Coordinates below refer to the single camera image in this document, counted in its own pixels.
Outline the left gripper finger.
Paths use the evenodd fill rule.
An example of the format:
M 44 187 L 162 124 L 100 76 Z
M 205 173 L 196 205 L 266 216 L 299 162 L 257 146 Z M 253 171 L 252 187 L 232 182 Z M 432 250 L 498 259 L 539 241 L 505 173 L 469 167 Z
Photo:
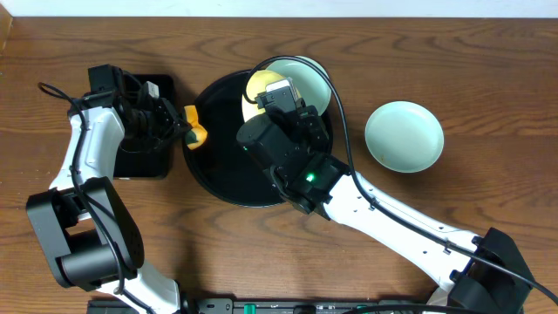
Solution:
M 175 106 L 166 98 L 162 99 L 162 104 L 165 107 L 165 111 L 167 117 L 172 121 L 172 124 L 175 126 L 185 126 L 186 122 L 177 112 Z
M 189 133 L 192 127 L 189 124 L 173 124 L 168 132 L 167 138 L 171 141 L 177 140 L 183 137 L 186 133 Z

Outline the yellow green scrub sponge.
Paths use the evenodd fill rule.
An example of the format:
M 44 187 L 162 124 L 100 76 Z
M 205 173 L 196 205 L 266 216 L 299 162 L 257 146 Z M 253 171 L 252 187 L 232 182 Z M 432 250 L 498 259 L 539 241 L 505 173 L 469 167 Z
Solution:
M 194 105 L 184 106 L 186 122 L 191 126 L 191 130 L 186 134 L 187 147 L 195 150 L 202 146 L 207 137 L 207 130 L 201 125 L 199 115 Z

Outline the light blue plate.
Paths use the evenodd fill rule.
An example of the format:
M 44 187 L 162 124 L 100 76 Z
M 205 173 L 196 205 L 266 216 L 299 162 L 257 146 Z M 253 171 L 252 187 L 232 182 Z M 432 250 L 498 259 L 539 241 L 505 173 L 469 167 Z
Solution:
M 378 163 L 404 174 L 431 167 L 445 145 L 439 120 L 425 107 L 403 100 L 376 109 L 367 120 L 364 139 Z
M 292 79 L 307 106 L 314 106 L 323 115 L 330 103 L 331 89 L 316 71 L 295 60 L 277 60 L 267 70 Z

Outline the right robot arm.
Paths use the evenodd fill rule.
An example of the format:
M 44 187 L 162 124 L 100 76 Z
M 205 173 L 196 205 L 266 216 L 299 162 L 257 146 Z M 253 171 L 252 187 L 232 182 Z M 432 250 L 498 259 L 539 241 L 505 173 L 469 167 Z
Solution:
M 329 153 L 314 106 L 286 88 L 242 101 L 236 139 L 295 209 L 360 231 L 424 271 L 446 306 L 476 313 L 519 313 L 534 277 L 514 240 L 457 229 L 405 205 Z

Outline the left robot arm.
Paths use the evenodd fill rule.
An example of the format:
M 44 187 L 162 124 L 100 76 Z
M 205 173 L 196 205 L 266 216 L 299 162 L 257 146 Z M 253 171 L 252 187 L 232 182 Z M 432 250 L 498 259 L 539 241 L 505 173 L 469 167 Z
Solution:
M 140 230 L 113 183 L 162 179 L 173 143 L 190 125 L 165 74 L 115 65 L 88 71 L 90 89 L 69 98 L 71 139 L 57 176 L 26 213 L 56 282 L 117 298 L 111 311 L 184 313 L 179 284 L 146 260 Z

